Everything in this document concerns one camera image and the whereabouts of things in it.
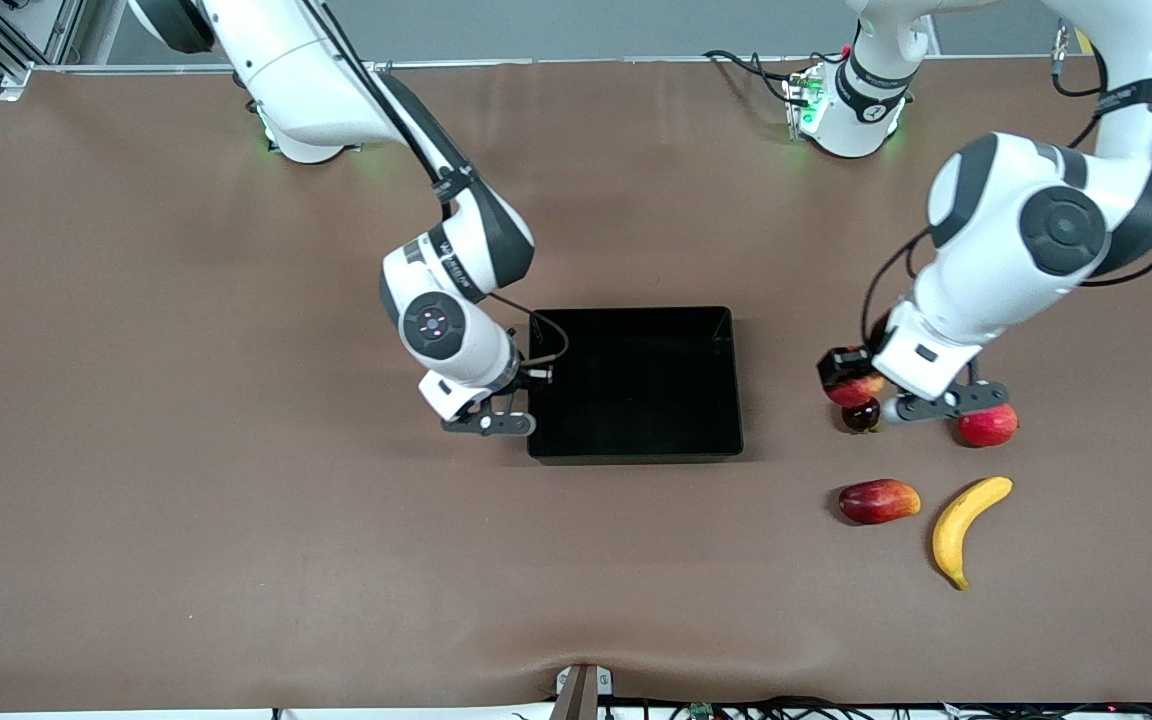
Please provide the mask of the plain red apple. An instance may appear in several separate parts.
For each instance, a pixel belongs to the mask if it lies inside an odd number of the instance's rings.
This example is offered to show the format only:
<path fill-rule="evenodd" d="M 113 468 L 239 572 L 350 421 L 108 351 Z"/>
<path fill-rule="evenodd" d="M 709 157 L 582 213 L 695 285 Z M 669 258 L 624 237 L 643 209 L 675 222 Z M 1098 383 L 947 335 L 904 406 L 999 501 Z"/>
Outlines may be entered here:
<path fill-rule="evenodd" d="M 956 437 L 968 446 L 996 447 L 1010 441 L 1018 432 L 1020 416 L 1010 404 L 990 407 L 980 414 L 960 416 Z"/>

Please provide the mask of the black plastic box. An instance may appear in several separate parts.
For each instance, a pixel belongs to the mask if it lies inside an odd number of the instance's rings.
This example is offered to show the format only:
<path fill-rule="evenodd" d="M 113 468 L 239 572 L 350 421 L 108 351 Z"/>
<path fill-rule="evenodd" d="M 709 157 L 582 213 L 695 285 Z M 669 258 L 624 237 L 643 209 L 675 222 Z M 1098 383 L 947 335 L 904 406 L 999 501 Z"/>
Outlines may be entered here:
<path fill-rule="evenodd" d="M 727 306 L 544 309 L 529 350 L 552 377 L 529 393 L 541 464 L 722 462 L 744 450 Z"/>

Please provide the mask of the red yellow apple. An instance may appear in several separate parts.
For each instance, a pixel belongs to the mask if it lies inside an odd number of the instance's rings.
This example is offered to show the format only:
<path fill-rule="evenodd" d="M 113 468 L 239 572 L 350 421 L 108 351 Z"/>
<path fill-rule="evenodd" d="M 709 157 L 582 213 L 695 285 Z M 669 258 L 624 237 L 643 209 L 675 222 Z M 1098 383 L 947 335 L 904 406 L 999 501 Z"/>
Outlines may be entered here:
<path fill-rule="evenodd" d="M 886 378 L 878 373 L 838 379 L 827 384 L 826 396 L 832 404 L 840 407 L 865 406 L 878 396 L 886 384 Z"/>

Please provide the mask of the metal table edge rail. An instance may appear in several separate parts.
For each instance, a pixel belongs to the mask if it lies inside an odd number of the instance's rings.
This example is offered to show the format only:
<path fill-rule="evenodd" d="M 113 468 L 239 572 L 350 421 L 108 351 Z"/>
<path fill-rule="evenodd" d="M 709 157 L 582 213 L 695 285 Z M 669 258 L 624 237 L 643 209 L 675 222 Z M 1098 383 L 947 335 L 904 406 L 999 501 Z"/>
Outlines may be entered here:
<path fill-rule="evenodd" d="M 710 61 L 730 61 L 723 58 L 703 55 L 677 56 L 622 56 L 593 59 L 535 59 L 535 58 L 493 58 L 477 60 L 444 61 L 367 61 L 371 70 L 449 70 L 477 69 L 488 67 L 535 67 L 535 65 L 652 65 L 684 63 L 699 65 Z M 70 74 L 70 76 L 228 76 L 234 70 L 227 63 L 192 63 L 192 65 L 35 65 L 33 73 L 51 71 Z"/>

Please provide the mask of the yellow banana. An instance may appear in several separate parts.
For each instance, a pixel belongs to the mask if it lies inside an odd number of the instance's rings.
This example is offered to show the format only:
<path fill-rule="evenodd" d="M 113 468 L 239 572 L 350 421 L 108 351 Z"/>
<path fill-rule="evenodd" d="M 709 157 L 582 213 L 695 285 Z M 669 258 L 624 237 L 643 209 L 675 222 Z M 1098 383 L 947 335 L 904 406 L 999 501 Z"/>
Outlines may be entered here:
<path fill-rule="evenodd" d="M 932 528 L 931 558 L 935 569 L 955 588 L 968 591 L 965 573 L 967 535 L 983 511 L 1011 495 L 1014 482 L 1009 477 L 987 477 L 963 488 L 945 506 Z"/>

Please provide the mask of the elongated red mango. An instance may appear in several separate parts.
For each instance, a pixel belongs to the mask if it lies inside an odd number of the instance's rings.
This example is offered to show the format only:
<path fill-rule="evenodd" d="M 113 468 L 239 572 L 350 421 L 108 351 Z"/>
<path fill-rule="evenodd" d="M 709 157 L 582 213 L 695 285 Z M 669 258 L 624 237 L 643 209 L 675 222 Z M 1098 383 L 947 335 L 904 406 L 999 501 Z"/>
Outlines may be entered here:
<path fill-rule="evenodd" d="M 838 511 L 854 524 L 873 526 L 918 515 L 922 497 L 902 480 L 867 480 L 838 492 Z"/>

